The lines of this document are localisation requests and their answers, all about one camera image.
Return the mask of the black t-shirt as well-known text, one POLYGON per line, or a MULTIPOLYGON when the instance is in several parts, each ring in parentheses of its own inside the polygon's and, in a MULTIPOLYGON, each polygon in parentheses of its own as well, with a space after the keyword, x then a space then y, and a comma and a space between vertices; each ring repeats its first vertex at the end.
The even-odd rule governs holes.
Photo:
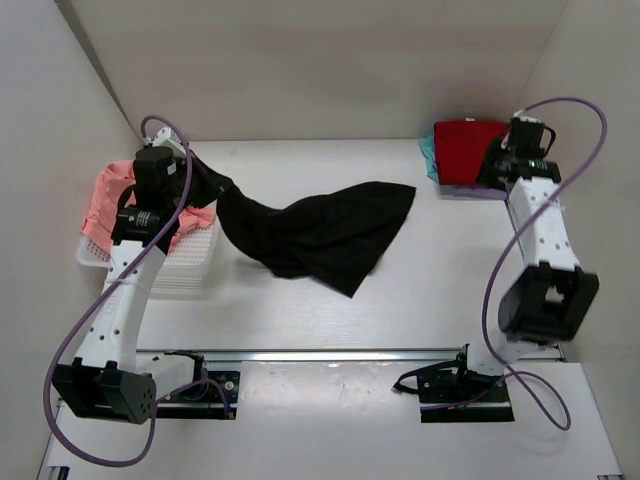
POLYGON ((276 209, 222 176, 216 216, 236 249, 278 278, 314 278, 348 298, 377 266, 416 196, 414 186, 372 181, 276 209))

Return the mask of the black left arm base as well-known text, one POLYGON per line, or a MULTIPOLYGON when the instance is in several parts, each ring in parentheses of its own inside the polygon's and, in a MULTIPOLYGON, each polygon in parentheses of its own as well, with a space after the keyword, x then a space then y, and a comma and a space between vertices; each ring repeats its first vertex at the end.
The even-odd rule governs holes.
POLYGON ((241 366, 206 354, 173 350, 153 355, 148 373, 156 382, 160 419, 224 420, 237 418, 241 366))

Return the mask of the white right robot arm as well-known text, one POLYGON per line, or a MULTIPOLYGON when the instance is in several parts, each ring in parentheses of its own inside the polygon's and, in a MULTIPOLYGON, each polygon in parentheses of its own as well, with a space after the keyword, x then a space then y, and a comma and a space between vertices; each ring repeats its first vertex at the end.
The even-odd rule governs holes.
POLYGON ((505 191, 523 270, 499 303, 497 327, 483 330, 482 344, 419 370, 419 386, 483 387, 521 357, 576 336, 599 279, 582 268, 569 239, 560 171, 547 158, 555 139, 543 122, 517 113, 488 147, 477 181, 505 191))

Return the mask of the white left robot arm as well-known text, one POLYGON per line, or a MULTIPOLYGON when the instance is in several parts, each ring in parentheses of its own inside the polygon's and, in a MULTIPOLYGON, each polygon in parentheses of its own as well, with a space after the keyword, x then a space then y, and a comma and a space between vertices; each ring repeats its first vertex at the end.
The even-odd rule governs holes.
POLYGON ((71 362, 53 360, 45 385, 78 417, 143 424, 157 401, 197 387, 205 375, 199 353, 139 358, 137 343, 180 213, 211 203, 227 183, 187 147, 144 147, 133 170, 135 183, 118 204, 103 292, 82 318, 86 336, 71 362))

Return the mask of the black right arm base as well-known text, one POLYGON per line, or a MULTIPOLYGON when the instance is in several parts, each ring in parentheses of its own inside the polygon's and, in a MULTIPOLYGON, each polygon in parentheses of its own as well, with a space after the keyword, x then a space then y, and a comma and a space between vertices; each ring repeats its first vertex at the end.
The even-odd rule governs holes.
POLYGON ((467 367, 466 354, 406 372, 392 390, 415 395, 422 424, 510 423, 515 420, 508 388, 500 375, 467 367))

